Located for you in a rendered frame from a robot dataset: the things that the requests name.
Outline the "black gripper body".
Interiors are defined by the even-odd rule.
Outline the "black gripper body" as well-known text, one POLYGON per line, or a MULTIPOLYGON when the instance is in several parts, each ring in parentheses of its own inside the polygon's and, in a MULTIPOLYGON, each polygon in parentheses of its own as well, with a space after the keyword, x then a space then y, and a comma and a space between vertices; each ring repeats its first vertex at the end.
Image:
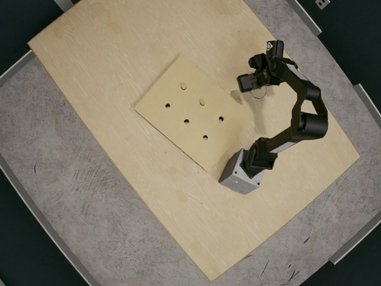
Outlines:
POLYGON ((256 76, 251 76, 251 78, 249 78, 248 74, 243 74, 237 77, 241 93, 249 92, 252 88, 269 85, 269 82, 266 82, 262 76, 263 69, 264 68, 261 68, 260 72, 256 76))

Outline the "tan wooden board with holes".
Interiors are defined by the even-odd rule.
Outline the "tan wooden board with holes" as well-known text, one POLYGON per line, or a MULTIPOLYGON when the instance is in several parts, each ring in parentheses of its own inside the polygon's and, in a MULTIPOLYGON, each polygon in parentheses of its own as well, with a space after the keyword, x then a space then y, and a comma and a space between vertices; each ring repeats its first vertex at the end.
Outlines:
POLYGON ((182 55, 134 109, 208 172, 254 118, 182 55))

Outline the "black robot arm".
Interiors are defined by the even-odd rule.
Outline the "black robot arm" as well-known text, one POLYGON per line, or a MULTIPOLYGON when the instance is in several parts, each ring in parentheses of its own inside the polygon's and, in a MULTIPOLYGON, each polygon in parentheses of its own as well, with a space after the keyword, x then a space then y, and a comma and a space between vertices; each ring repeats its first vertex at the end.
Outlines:
POLYGON ((283 57, 283 50, 283 41, 267 41, 266 54, 254 55, 248 60, 250 68, 256 69, 255 74, 264 68, 262 76, 269 85, 279 86, 280 79, 283 79, 297 93, 291 126, 272 139, 260 137, 255 140, 241 163, 240 167, 250 179, 264 169, 273 170, 279 152, 303 140, 321 139, 329 127, 328 111, 321 98, 321 89, 298 71, 294 61, 283 57), (312 101, 317 114, 301 111, 304 100, 312 101))

